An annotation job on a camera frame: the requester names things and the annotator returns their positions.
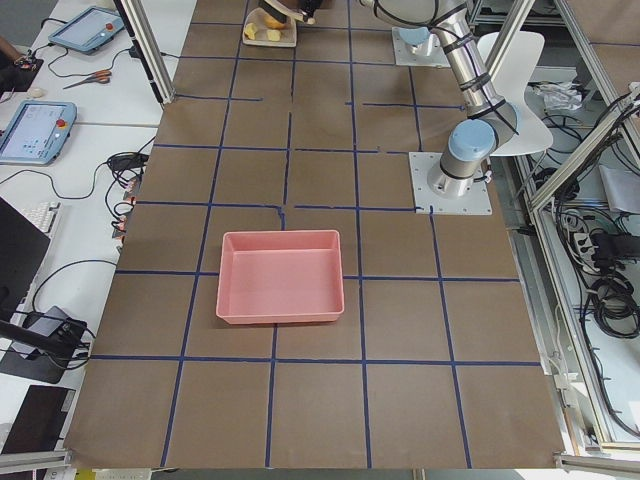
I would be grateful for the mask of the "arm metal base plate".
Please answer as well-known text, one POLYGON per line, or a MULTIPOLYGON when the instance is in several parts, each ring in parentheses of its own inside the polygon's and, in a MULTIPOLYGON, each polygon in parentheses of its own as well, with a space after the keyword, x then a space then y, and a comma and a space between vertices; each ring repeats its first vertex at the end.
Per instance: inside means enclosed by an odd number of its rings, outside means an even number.
POLYGON ((393 27, 392 41, 398 66, 450 67, 438 36, 426 27, 393 27))
POLYGON ((440 152, 410 152, 409 169, 415 211, 418 214, 488 216, 492 214, 488 187, 481 163, 465 179, 447 176, 441 169, 440 152))

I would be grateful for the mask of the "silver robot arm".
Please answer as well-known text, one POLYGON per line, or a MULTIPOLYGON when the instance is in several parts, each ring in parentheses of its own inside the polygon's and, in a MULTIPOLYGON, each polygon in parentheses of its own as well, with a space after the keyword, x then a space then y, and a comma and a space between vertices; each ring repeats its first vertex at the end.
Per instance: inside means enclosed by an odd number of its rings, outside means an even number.
POLYGON ((463 96, 467 119, 450 133, 439 163, 428 173, 430 189, 444 198, 464 196, 481 163, 518 134, 514 108, 495 89, 467 23, 464 1, 363 1, 388 24, 425 27, 440 41, 463 96))

